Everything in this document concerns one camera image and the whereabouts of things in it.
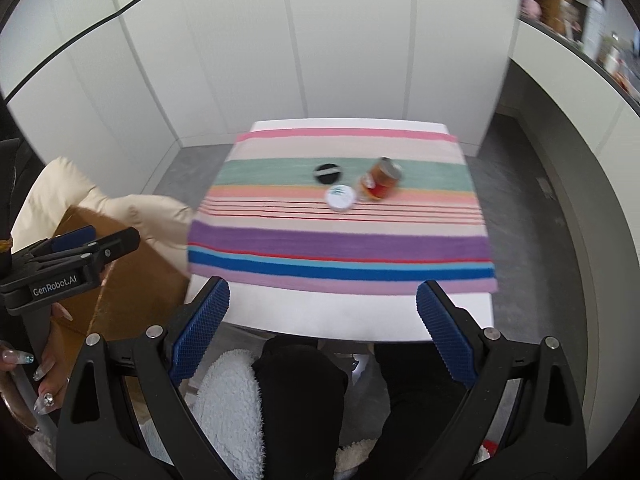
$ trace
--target blue stripe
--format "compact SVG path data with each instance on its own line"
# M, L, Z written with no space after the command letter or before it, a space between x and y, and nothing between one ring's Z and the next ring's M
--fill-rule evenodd
M331 260L305 260L298 258L279 258L277 256L257 256L255 254L234 254L215 251L200 246L190 246L189 251L212 254L229 260L243 260L249 262L263 262L268 264L290 265L305 267L334 267L336 269L394 269L394 270L446 270L446 269L493 269L491 262L451 262L445 264L398 264L393 262L334 262Z
M272 276L299 276L328 280L357 280L363 282L419 282L425 280L477 280L494 278L493 269L443 269L443 270L394 270L394 269L339 269L336 267L309 267L271 264L220 258L214 254L189 252L192 264L203 264L228 270L242 270Z

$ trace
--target white lid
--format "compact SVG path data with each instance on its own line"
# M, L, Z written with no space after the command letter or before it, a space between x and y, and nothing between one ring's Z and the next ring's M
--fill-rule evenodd
M334 211L347 211L356 203L356 199L353 187L343 184L331 186L324 194L324 201Z

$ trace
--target blue gripper pad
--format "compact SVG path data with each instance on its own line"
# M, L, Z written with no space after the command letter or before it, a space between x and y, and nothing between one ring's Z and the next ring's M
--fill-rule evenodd
M478 374L474 367L474 350L469 341L426 282L418 286L415 303L451 378L471 389Z
M93 242L94 240L95 227L87 225L86 227L81 227L75 231L71 231L70 233L65 233L53 238L51 241L51 252L61 253L62 251L81 247L89 242Z
M195 313L172 347L169 378L176 387L182 380L193 377L222 318L225 317L229 306L229 284L220 278L206 296L202 298L199 294L190 305L183 308L188 308L196 302L200 303L199 306L196 306Z

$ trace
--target hand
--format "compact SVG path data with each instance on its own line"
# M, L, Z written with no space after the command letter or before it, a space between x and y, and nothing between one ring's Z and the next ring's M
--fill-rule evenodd
M51 305L51 317L64 317L71 321L71 314L59 303ZM0 354L0 370L9 372L17 365L33 363L33 355L19 351L2 349ZM38 387L38 399L33 406L33 411L38 415L45 415L62 407L66 393L66 363L65 349L60 327L53 320L49 330L47 345L42 351L42 361L33 375L34 381L40 381Z

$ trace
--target green stripe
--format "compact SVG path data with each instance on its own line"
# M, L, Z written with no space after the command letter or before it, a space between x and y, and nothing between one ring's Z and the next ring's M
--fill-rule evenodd
M340 184L352 185L369 170L374 160L368 158L254 158L228 160L215 179L216 186L313 186L313 170L332 162L342 168ZM397 160L402 166L402 187L475 191L465 164Z

